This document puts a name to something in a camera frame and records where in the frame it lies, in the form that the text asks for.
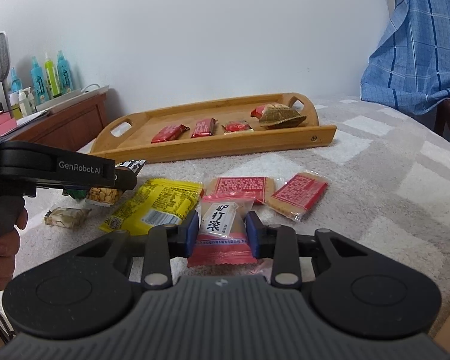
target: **green bottle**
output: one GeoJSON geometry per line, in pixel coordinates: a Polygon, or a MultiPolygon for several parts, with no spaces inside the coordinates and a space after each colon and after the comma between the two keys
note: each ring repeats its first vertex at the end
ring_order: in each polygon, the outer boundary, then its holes
{"type": "Polygon", "coordinates": [[[45,53],[45,71],[53,98],[59,97],[62,94],[60,91],[59,78],[56,74],[55,65],[47,53],[45,53]]]}

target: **red chocolate bar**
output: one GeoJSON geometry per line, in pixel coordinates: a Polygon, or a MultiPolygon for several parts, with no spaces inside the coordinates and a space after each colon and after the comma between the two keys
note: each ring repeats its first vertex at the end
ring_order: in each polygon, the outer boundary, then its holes
{"type": "Polygon", "coordinates": [[[232,132],[240,131],[253,131],[250,124],[248,124],[245,120],[228,122],[222,127],[225,129],[224,134],[231,134],[232,132]]]}
{"type": "Polygon", "coordinates": [[[152,143],[167,142],[169,140],[177,139],[182,133],[190,130],[187,126],[183,124],[176,124],[172,126],[164,127],[160,132],[153,137],[152,143]]]}
{"type": "Polygon", "coordinates": [[[263,115],[263,111],[265,110],[265,107],[267,104],[259,105],[257,108],[255,108],[251,113],[251,117],[256,117],[257,119],[260,119],[263,115]]]}
{"type": "Polygon", "coordinates": [[[202,119],[199,120],[192,132],[192,138],[209,137],[214,134],[216,119],[202,119]]]}

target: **human hand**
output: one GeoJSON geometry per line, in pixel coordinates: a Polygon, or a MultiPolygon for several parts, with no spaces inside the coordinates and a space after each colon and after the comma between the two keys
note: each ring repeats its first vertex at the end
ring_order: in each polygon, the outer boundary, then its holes
{"type": "MultiPolygon", "coordinates": [[[[27,210],[23,209],[17,219],[17,227],[21,230],[25,228],[28,221],[27,210]]],[[[20,235],[17,229],[0,237],[0,291],[12,280],[15,270],[15,255],[20,248],[20,235]]]]}

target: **spray bottle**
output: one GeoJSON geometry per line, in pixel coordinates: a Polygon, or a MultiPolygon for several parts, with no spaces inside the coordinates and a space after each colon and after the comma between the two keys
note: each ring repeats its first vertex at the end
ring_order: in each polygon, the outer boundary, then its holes
{"type": "Polygon", "coordinates": [[[70,93],[73,91],[72,77],[70,74],[70,65],[68,61],[63,56],[63,52],[60,50],[58,52],[58,61],[56,64],[56,69],[58,70],[58,80],[60,81],[60,88],[62,94],[70,93]]]}
{"type": "Polygon", "coordinates": [[[62,94],[60,91],[59,79],[56,75],[55,65],[47,53],[45,53],[45,71],[53,98],[59,97],[62,94]]]}
{"type": "Polygon", "coordinates": [[[32,60],[33,68],[31,70],[31,78],[34,82],[35,93],[37,95],[37,104],[43,104],[50,100],[47,91],[47,82],[45,81],[44,71],[38,64],[37,58],[32,60]]]}
{"type": "Polygon", "coordinates": [[[23,89],[22,80],[20,78],[18,78],[17,72],[15,71],[14,67],[12,67],[10,74],[11,74],[11,78],[12,78],[12,85],[10,85],[11,91],[18,92],[20,89],[23,89]]]}

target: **wooden tray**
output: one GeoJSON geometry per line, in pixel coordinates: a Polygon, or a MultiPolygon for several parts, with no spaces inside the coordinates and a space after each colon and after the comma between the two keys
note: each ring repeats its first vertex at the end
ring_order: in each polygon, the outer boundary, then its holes
{"type": "Polygon", "coordinates": [[[317,111],[306,96],[298,93],[266,94],[178,105],[120,117],[99,134],[91,154],[117,162],[145,159],[157,163],[305,149],[329,145],[336,130],[333,125],[319,126],[317,111]],[[250,112],[258,105],[282,103],[291,107],[297,100],[303,104],[300,113],[307,116],[299,127],[265,130],[259,126],[257,118],[250,117],[250,112]],[[210,117],[218,120],[215,135],[191,139],[195,123],[210,117]],[[231,120],[246,120],[255,132],[224,135],[222,125],[231,120]],[[131,128],[119,137],[112,135],[111,131],[124,122],[129,123],[131,128]],[[190,131],[177,140],[150,143],[163,127],[172,124],[184,124],[190,127],[190,131]]]}

